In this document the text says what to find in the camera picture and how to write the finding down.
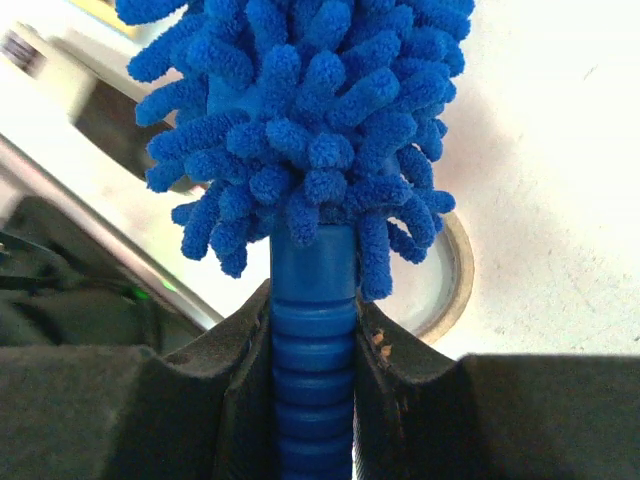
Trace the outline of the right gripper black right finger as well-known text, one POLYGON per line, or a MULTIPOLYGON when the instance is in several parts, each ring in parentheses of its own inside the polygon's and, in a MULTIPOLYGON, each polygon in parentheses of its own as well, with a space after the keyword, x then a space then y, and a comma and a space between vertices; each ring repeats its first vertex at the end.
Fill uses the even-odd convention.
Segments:
POLYGON ((450 359, 361 304, 360 479, 635 479, 639 361, 630 356, 450 359))

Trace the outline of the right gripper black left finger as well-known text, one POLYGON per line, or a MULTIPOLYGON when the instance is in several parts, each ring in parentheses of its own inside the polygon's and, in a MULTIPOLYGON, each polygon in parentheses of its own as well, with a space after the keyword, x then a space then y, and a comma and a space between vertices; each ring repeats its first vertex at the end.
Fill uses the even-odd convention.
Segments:
POLYGON ((268 479, 270 286, 185 347, 1 352, 5 479, 268 479))

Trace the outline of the blue microfiber duster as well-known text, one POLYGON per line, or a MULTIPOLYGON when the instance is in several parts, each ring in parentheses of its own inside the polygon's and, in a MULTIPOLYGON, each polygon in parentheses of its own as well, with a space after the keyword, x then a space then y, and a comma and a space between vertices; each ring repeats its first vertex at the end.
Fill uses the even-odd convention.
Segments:
POLYGON ((205 186, 173 210, 184 256, 240 277, 270 242, 276 477, 352 475, 357 304, 388 297, 453 210, 432 165, 465 66, 471 1, 119 1, 128 25, 178 13, 128 73, 177 81, 136 108, 168 116, 146 182, 205 186))

